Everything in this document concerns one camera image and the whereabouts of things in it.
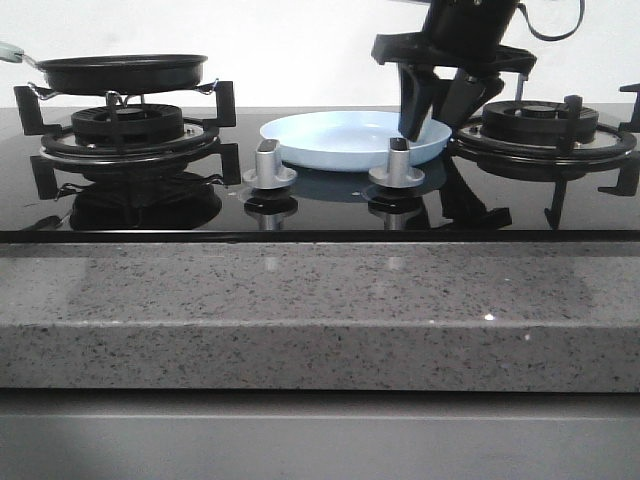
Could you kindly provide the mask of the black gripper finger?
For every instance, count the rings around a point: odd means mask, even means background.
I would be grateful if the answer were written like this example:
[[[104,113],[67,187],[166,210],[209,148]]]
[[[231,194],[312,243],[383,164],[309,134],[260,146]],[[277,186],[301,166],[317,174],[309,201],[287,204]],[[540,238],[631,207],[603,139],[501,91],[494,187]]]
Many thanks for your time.
[[[504,85],[499,74],[478,77],[458,69],[439,111],[439,120],[451,129],[461,128],[477,110],[500,94]]]
[[[416,141],[439,89],[439,77],[432,65],[399,63],[401,135]]]

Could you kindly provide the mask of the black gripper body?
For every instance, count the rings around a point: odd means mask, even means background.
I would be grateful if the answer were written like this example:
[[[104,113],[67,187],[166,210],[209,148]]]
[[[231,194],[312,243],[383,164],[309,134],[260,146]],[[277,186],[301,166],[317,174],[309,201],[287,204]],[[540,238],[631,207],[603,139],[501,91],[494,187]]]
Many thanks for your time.
[[[433,1],[419,32],[376,36],[372,57],[422,67],[456,67],[475,76],[529,74],[536,57],[501,40],[516,1]]]

